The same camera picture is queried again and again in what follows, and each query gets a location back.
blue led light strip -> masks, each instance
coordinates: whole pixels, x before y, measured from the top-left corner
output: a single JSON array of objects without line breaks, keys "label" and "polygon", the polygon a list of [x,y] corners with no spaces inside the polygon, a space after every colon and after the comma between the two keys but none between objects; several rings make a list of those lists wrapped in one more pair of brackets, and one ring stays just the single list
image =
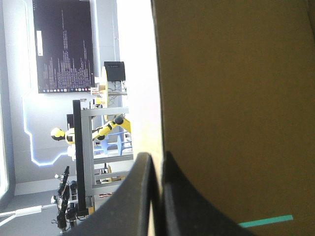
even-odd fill
[{"label": "blue led light strip", "polygon": [[274,224],[274,223],[279,223],[279,222],[284,222],[284,221],[289,221],[289,220],[293,220],[293,215],[283,215],[283,216],[278,216],[278,217],[273,217],[273,218],[245,222],[245,223],[239,224],[239,226],[243,228],[249,228],[249,227],[269,225],[269,224]]},{"label": "blue led light strip", "polygon": [[30,138],[30,150],[31,150],[31,161],[35,163],[38,166],[52,166],[61,156],[67,155],[67,152],[62,152],[59,155],[55,157],[54,160],[50,162],[39,162],[38,160],[35,159],[34,156],[34,148],[33,148],[33,134],[28,130],[27,127],[27,113],[25,111],[25,105],[24,105],[24,97],[22,97],[22,110],[23,110],[23,128],[24,132],[29,136]]}]

monitor screen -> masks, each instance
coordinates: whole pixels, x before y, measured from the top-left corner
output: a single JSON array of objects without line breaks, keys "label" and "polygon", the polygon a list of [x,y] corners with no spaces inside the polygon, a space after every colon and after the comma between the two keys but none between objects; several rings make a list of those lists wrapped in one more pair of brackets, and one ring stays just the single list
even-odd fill
[{"label": "monitor screen", "polygon": [[125,63],[123,61],[105,61],[107,81],[125,81]]},{"label": "monitor screen", "polygon": [[33,0],[39,93],[89,91],[94,86],[88,0]]}]

computer monitor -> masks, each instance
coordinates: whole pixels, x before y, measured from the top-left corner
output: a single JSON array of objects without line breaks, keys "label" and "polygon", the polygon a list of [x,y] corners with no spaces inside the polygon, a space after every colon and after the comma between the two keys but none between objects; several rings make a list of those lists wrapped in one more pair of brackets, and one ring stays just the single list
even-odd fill
[{"label": "computer monitor", "polygon": [[107,73],[107,81],[125,81],[125,64],[123,61],[105,61],[104,66]]}]

white wall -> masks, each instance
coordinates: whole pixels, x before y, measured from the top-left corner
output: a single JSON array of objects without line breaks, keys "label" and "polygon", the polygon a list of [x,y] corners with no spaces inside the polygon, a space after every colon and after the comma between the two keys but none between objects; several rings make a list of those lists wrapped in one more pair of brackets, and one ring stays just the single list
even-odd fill
[{"label": "white wall", "polygon": [[160,174],[162,127],[158,65],[150,0],[117,0],[119,46],[125,61],[133,151],[148,152]]},{"label": "white wall", "polygon": [[[100,4],[98,9],[102,15],[113,15],[112,2],[114,0],[96,1]],[[31,161],[30,137],[24,131],[24,121],[33,134],[34,158],[40,163],[53,162],[60,153],[66,152],[67,144],[52,140],[50,130],[56,126],[66,129],[66,114],[72,114],[72,100],[90,96],[88,93],[38,94],[32,0],[25,3],[22,0],[4,0],[3,9],[16,181],[51,179],[55,173],[62,172],[66,165],[70,165],[73,175],[75,163],[70,157],[61,156],[54,165],[46,167],[39,167]],[[99,45],[104,46],[98,60],[115,59],[112,31],[113,17],[98,19],[98,35],[102,37]]]}]

floor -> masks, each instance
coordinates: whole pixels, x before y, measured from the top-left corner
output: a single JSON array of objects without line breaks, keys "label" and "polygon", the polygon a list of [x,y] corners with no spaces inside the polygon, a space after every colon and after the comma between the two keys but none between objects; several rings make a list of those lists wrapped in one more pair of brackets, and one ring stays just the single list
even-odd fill
[{"label": "floor", "polygon": [[[56,195],[56,191],[15,196],[5,212],[49,205],[53,195]],[[56,224],[51,223],[56,217],[57,208],[47,209],[38,214],[17,217],[0,227],[0,236],[57,236],[60,230]]]}]

